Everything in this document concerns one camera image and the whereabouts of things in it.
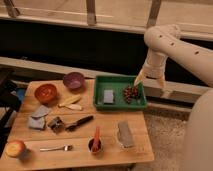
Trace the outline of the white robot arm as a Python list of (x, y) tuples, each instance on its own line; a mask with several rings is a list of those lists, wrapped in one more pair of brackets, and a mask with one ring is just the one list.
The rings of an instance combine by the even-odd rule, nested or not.
[(144, 42), (148, 54), (135, 85), (151, 77), (164, 88), (165, 65), (170, 58), (210, 87), (190, 113), (179, 171), (213, 171), (213, 50), (181, 41), (177, 25), (148, 28)]

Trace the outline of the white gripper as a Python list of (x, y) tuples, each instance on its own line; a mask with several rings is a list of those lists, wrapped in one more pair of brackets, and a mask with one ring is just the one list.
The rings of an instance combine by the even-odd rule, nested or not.
[(165, 64), (166, 59), (164, 57), (147, 57), (143, 65), (143, 69), (140, 70), (134, 81), (134, 86), (137, 86), (144, 78), (146, 78), (146, 76), (148, 76), (158, 79), (158, 84), (161, 89), (164, 89), (166, 86), (164, 76)]

